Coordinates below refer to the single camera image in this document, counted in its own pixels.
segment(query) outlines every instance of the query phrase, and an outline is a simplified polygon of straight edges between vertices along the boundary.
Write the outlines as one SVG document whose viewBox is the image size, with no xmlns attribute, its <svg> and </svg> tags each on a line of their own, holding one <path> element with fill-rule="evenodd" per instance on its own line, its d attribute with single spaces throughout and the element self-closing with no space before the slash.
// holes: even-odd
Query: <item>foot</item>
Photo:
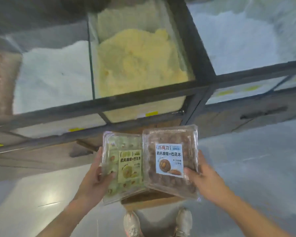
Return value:
<svg viewBox="0 0 296 237">
<path fill-rule="evenodd" d="M 192 214 L 186 208 L 180 208 L 176 217 L 175 237 L 188 237 L 192 229 Z"/>
<path fill-rule="evenodd" d="M 144 237 L 140 230 L 140 222 L 134 211 L 124 215 L 124 229 L 128 237 Z"/>
</svg>

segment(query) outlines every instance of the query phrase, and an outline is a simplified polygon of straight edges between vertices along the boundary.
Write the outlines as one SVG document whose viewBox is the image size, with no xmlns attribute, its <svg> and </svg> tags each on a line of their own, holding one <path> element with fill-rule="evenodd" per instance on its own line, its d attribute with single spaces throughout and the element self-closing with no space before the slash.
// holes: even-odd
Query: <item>green label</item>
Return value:
<svg viewBox="0 0 296 237">
<path fill-rule="evenodd" d="M 141 179 L 141 150 L 120 150 L 118 183 Z"/>
</svg>

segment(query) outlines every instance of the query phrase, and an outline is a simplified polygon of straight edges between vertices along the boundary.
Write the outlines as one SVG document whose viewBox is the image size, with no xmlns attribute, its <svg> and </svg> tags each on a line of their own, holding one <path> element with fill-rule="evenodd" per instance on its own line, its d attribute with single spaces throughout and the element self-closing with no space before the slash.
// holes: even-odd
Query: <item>hand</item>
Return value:
<svg viewBox="0 0 296 237">
<path fill-rule="evenodd" d="M 71 204 L 78 205 L 85 215 L 102 200 L 108 191 L 109 184 L 116 175 L 116 173 L 110 173 L 105 177 L 102 176 L 102 167 L 99 167 L 101 157 L 102 147 L 99 148 L 90 170 L 83 178 L 71 202 Z"/>
<path fill-rule="evenodd" d="M 198 152 L 198 167 L 201 175 L 186 167 L 184 168 L 185 175 L 194 183 L 201 195 L 223 207 L 234 196 L 234 193 L 225 185 L 218 173 L 206 163 L 202 151 Z"/>
</svg>

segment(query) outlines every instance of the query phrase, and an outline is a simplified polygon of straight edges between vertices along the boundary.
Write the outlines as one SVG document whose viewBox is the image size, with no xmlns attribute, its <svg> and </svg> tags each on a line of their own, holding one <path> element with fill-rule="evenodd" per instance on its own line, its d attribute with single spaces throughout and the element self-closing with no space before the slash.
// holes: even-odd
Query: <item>grey tile floor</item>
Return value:
<svg viewBox="0 0 296 237">
<path fill-rule="evenodd" d="M 296 236 L 296 120 L 200 139 L 199 147 L 236 194 Z M 0 237 L 37 235 L 73 198 L 88 168 L 0 182 Z M 204 199 L 138 211 L 145 236 L 170 236 L 179 206 L 192 212 L 193 237 L 243 236 Z M 126 236 L 124 214 L 120 203 L 99 204 L 72 236 Z"/>
</svg>

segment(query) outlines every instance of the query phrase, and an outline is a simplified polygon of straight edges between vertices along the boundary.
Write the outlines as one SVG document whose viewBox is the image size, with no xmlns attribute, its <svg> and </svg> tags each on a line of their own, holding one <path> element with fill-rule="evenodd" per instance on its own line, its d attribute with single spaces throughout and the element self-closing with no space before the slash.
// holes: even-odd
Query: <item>cabinet handle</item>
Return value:
<svg viewBox="0 0 296 237">
<path fill-rule="evenodd" d="M 257 117 L 261 117 L 261 116 L 268 116 L 268 115 L 274 115 L 274 114 L 279 114 L 282 112 L 285 112 L 288 110 L 287 106 L 282 106 L 276 109 L 272 109 L 272 110 L 268 110 L 268 111 L 257 111 L 257 112 L 253 112 L 253 113 L 249 113 L 249 114 L 244 114 L 240 116 L 241 120 L 247 120 L 247 119 L 254 119 Z"/>
</svg>

